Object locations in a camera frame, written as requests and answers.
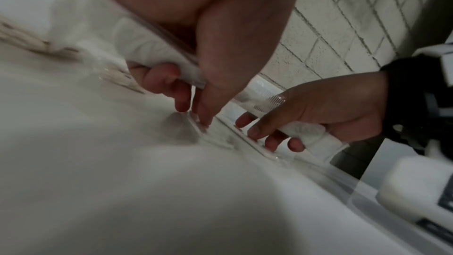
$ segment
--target sleeve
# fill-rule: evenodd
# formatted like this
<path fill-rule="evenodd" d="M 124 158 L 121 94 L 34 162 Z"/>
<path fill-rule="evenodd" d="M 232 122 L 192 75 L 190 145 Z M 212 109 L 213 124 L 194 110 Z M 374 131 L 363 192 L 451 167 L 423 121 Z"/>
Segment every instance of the sleeve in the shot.
<path fill-rule="evenodd" d="M 430 139 L 445 135 L 449 117 L 441 114 L 453 107 L 453 81 L 449 83 L 448 76 L 450 66 L 453 68 L 452 56 L 453 45 L 437 45 L 381 69 L 389 82 L 383 123 L 387 138 L 422 153 Z"/>

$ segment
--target hand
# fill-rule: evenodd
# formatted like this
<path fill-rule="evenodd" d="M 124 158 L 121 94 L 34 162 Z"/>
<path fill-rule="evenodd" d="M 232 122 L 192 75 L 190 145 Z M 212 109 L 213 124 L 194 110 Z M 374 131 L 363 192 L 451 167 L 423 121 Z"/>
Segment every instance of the hand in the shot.
<path fill-rule="evenodd" d="M 197 91 L 193 111 L 212 118 L 265 66 L 276 48 L 296 0 L 116 0 L 144 20 L 160 24 L 196 49 L 208 83 Z M 190 108 L 191 87 L 177 78 L 176 65 L 145 68 L 130 64 L 145 89 Z"/>
<path fill-rule="evenodd" d="M 275 151 L 288 138 L 277 129 L 293 121 L 322 124 L 339 140 L 350 143 L 377 136 L 382 131 L 388 93 L 385 72 L 356 74 L 305 83 L 283 92 L 286 102 L 274 109 L 248 131 L 248 136 L 266 139 Z M 256 120 L 245 113 L 236 121 L 243 128 Z M 288 147 L 304 150 L 303 143 L 291 139 Z"/>

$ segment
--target black sleeve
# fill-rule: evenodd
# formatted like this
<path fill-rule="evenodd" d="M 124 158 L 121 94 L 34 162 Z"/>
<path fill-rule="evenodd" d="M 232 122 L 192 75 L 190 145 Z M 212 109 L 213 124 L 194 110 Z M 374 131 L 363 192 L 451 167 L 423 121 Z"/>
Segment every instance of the black sleeve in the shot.
<path fill-rule="evenodd" d="M 396 60 L 381 71 L 387 73 L 389 82 L 383 133 L 391 140 L 414 147 L 401 129 L 423 134 L 426 125 L 432 126 L 430 118 L 433 115 L 427 95 L 433 95 L 438 106 L 453 104 L 444 81 L 441 61 L 439 58 L 420 55 Z M 427 131 L 422 138 L 429 138 L 429 133 Z"/>

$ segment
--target human hand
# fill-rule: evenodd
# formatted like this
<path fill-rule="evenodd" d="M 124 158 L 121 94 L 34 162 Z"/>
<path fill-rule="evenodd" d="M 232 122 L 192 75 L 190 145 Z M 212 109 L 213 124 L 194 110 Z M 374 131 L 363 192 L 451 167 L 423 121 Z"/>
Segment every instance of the human hand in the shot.
<path fill-rule="evenodd" d="M 266 65 L 296 0 L 116 0 L 145 21 L 160 24 L 196 50 L 207 79 L 192 104 L 201 123 L 212 118 Z M 149 69 L 130 63 L 132 76 L 146 90 L 175 99 L 178 111 L 190 108 L 191 87 L 179 69 L 163 63 Z"/>
<path fill-rule="evenodd" d="M 288 138 L 278 131 L 293 122 L 322 124 L 330 134 L 350 143 L 377 136 L 382 131 L 388 93 L 385 72 L 356 74 L 305 83 L 283 92 L 284 104 L 261 118 L 248 131 L 248 136 L 266 139 L 266 147 L 275 151 Z M 243 128 L 256 120 L 250 113 L 240 116 L 236 125 Z M 288 147 L 304 150 L 299 139 Z"/>

